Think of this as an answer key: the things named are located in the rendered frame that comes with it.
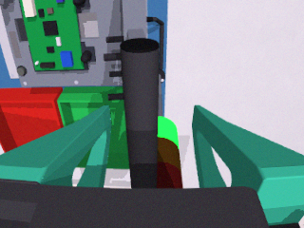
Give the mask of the green circuit board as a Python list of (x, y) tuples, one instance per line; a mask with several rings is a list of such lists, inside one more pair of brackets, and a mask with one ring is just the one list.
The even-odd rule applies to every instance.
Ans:
[(85, 69), (72, 1), (20, 0), (35, 70)]

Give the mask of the red square tray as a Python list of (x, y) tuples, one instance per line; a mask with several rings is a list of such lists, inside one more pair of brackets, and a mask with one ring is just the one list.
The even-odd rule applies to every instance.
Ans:
[(62, 87), (0, 88), (0, 144), (5, 153), (64, 127), (56, 101), (62, 92)]

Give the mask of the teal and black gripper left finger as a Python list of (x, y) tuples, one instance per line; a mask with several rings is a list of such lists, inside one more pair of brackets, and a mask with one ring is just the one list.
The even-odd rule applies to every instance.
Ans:
[(75, 123), (1, 154), (0, 179), (73, 186), (74, 169), (92, 147), (77, 186), (104, 187), (110, 135), (110, 109), (103, 105)]

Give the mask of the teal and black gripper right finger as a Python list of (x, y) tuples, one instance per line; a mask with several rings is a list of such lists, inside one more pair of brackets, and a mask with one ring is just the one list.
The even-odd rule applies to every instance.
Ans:
[(299, 224), (304, 216), (304, 155), (229, 123), (198, 104), (192, 132), (199, 188), (227, 187), (213, 147), (231, 172), (231, 187), (256, 190), (269, 226)]

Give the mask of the green bin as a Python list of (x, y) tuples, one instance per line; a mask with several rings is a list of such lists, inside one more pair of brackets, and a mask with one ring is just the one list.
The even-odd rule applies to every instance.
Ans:
[(103, 105), (109, 105), (111, 135), (107, 167), (129, 169), (124, 100), (109, 101), (108, 94), (124, 93), (122, 86), (68, 86), (57, 103), (64, 127), (81, 120)]

